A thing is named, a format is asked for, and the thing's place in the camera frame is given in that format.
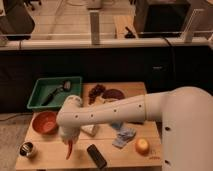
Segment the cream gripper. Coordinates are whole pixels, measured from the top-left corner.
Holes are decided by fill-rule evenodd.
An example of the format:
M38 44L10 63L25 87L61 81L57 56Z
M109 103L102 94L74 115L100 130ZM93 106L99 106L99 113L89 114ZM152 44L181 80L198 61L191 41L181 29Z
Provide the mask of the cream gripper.
M80 135L80 129L60 127L59 135L65 144L67 144L69 141L76 143Z

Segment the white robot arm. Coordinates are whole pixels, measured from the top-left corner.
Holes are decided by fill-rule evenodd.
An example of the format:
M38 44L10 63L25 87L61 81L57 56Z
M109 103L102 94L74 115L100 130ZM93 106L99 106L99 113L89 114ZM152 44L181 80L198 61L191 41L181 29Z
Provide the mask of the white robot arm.
M162 123L162 171L213 171L213 95L197 87L84 107L76 95L57 115L60 136L76 140L80 127L117 121Z

